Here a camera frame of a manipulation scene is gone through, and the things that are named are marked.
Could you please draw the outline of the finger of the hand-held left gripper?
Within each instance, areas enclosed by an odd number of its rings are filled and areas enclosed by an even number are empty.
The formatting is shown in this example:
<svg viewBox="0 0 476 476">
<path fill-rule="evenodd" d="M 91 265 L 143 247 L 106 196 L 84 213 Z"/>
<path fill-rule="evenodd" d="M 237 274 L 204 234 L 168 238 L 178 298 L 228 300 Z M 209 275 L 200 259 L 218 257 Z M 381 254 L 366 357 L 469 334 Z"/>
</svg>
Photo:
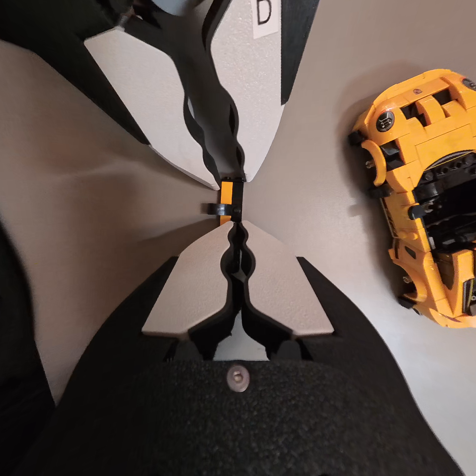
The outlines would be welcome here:
<svg viewBox="0 0 476 476">
<path fill-rule="evenodd" d="M 282 2 L 211 1 L 203 23 L 206 51 L 232 100 L 245 181 L 254 179 L 277 133 L 282 104 Z"/>
<path fill-rule="evenodd" d="M 198 19 L 128 19 L 85 40 L 149 147 L 213 189 L 231 167 L 231 100 Z"/>
</svg>

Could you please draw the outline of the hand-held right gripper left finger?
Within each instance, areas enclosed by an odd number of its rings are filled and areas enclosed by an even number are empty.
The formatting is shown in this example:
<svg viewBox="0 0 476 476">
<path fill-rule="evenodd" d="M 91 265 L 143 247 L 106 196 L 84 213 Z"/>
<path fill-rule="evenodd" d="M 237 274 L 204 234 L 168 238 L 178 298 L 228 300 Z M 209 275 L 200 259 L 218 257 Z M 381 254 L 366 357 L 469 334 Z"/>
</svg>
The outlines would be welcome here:
<svg viewBox="0 0 476 476">
<path fill-rule="evenodd" d="M 238 312 L 233 268 L 236 225 L 227 222 L 189 245 L 177 258 L 142 334 L 191 341 L 204 359 L 230 336 Z"/>
</svg>

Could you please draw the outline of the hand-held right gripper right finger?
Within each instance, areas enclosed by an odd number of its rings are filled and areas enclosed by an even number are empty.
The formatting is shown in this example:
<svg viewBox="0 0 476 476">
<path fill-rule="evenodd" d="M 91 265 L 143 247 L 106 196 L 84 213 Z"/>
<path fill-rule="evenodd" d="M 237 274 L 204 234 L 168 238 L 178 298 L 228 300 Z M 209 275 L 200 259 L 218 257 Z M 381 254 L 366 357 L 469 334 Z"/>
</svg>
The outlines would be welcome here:
<svg viewBox="0 0 476 476">
<path fill-rule="evenodd" d="M 241 318 L 244 331 L 276 355 L 284 342 L 330 336 L 334 327 L 298 258 L 279 240 L 253 225 L 239 225 L 245 274 Z"/>
</svg>

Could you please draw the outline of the yellow lego car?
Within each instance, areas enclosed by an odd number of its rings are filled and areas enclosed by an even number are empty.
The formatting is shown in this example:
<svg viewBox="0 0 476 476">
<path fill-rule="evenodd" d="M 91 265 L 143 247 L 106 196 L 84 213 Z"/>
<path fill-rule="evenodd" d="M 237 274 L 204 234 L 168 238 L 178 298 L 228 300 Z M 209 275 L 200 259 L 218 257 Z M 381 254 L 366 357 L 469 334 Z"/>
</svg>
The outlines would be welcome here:
<svg viewBox="0 0 476 476">
<path fill-rule="evenodd" d="M 475 328 L 475 82 L 433 69 L 382 92 L 348 135 L 374 171 L 399 304 L 447 328 Z"/>
</svg>

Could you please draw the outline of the black and yellow lego strip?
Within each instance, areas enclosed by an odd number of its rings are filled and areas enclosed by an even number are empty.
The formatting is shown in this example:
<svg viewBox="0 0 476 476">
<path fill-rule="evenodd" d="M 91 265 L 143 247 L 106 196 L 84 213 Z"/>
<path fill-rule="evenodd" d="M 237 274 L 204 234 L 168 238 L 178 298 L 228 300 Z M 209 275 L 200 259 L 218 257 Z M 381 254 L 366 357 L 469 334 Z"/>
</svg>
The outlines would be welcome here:
<svg viewBox="0 0 476 476">
<path fill-rule="evenodd" d="M 243 178 L 223 179 L 218 193 L 218 201 L 203 204 L 203 212 L 208 216 L 216 217 L 219 226 L 229 222 L 241 222 L 244 185 Z"/>
</svg>

